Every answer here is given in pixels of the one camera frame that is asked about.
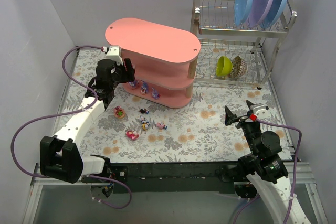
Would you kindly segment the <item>pink purple cupcake toy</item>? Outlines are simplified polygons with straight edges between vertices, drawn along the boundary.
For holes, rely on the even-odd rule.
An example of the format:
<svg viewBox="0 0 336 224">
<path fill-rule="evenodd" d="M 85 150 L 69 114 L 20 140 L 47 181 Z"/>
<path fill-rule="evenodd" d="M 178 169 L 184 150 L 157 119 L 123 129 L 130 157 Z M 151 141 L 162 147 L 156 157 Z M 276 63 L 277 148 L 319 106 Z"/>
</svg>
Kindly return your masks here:
<svg viewBox="0 0 336 224">
<path fill-rule="evenodd" d="M 132 90 L 137 89 L 138 86 L 139 86 L 139 81 L 138 80 L 128 82 L 128 87 Z"/>
</svg>

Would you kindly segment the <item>purple bunny head toy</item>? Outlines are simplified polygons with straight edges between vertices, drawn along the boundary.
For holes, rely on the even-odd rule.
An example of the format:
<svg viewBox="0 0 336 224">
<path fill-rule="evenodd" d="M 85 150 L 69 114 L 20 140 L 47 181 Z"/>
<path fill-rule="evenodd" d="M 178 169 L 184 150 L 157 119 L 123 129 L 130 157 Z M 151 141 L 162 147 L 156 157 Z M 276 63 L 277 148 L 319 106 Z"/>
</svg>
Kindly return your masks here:
<svg viewBox="0 0 336 224">
<path fill-rule="evenodd" d="M 148 86 L 148 84 L 145 81 L 141 80 L 141 90 L 140 90 L 140 93 L 142 95 L 145 95 L 148 92 L 149 92 L 149 86 Z"/>
</svg>

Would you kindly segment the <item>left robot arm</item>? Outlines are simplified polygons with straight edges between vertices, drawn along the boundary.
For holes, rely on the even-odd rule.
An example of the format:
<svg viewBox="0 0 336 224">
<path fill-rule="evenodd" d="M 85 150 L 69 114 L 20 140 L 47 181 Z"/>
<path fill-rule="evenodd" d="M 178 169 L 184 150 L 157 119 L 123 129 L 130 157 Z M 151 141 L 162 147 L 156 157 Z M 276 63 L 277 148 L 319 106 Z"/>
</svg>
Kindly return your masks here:
<svg viewBox="0 0 336 224">
<path fill-rule="evenodd" d="M 80 144 L 93 122 L 107 109 L 120 83 L 135 80 L 135 69 L 129 58 L 121 64 L 112 59 L 99 60 L 96 75 L 86 88 L 79 107 L 69 121 L 52 137 L 40 141 L 42 175 L 69 183 L 90 174 L 105 174 L 110 160 L 99 155 L 81 156 Z"/>
</svg>

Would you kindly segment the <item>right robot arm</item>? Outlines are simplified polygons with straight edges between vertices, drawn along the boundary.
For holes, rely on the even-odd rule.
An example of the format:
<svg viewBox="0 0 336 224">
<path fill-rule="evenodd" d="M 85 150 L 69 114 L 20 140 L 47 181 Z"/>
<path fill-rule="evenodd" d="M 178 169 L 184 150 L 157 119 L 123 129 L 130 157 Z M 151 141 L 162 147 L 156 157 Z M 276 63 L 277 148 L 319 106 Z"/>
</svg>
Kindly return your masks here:
<svg viewBox="0 0 336 224">
<path fill-rule="evenodd" d="M 232 179 L 247 179 L 257 190 L 274 223 L 309 223 L 294 192 L 296 175 L 289 176 L 278 155 L 282 151 L 280 137 L 273 131 L 262 131 L 261 124 L 270 117 L 269 108 L 247 101 L 249 110 L 237 116 L 225 108 L 225 125 L 242 129 L 250 154 L 238 159 L 237 164 L 222 174 Z"/>
</svg>

